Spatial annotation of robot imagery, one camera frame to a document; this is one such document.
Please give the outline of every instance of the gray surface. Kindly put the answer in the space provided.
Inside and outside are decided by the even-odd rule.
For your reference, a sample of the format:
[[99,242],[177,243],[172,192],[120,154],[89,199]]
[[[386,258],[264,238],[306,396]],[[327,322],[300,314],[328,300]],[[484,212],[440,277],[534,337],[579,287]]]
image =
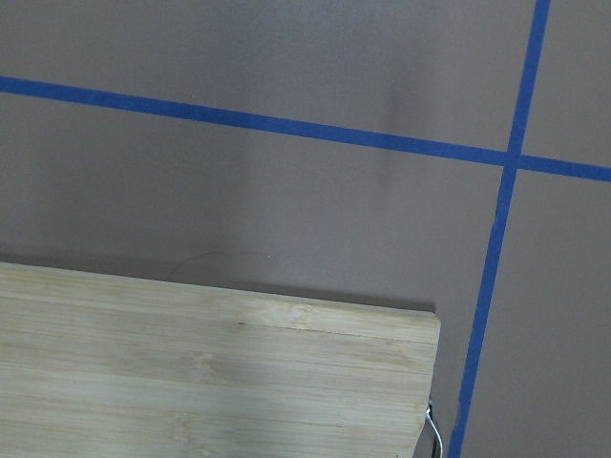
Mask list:
[[554,0],[527,155],[611,167],[611,2]]
[[463,455],[611,449],[611,186],[518,176]]
[[0,95],[4,260],[436,308],[449,431],[500,169]]
[[15,2],[0,73],[504,150],[533,3]]
[[[609,8],[552,3],[524,153],[611,165]],[[0,74],[502,150],[533,4],[14,2]],[[449,442],[499,168],[0,107],[1,260],[434,306]],[[463,457],[608,454],[610,200],[608,183],[518,174]]]

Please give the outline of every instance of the blue line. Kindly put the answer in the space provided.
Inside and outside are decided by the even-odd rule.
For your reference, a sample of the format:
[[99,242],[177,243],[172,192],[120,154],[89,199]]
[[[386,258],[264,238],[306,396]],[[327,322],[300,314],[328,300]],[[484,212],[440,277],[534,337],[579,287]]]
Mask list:
[[516,112],[507,148],[507,162],[503,167],[503,174],[498,189],[495,223],[490,233],[486,260],[484,262],[484,272],[479,287],[477,305],[475,306],[474,325],[471,338],[469,339],[469,349],[467,350],[465,370],[460,387],[458,415],[450,442],[450,458],[459,458],[462,453],[469,411],[474,395],[475,380],[479,368],[479,359],[481,357],[481,348],[484,342],[488,314],[495,290],[500,253],[516,184],[517,165],[522,151],[528,114],[537,79],[537,67],[543,45],[549,7],[550,0],[537,0],[535,5],[528,48],[524,59],[524,69],[517,96]]
[[523,170],[532,170],[546,174],[611,182],[611,168],[597,165],[581,164],[547,157],[520,156],[518,167]]
[[483,164],[502,165],[505,161],[504,152],[484,148],[235,112],[135,95],[108,93],[8,76],[0,76],[0,92]]

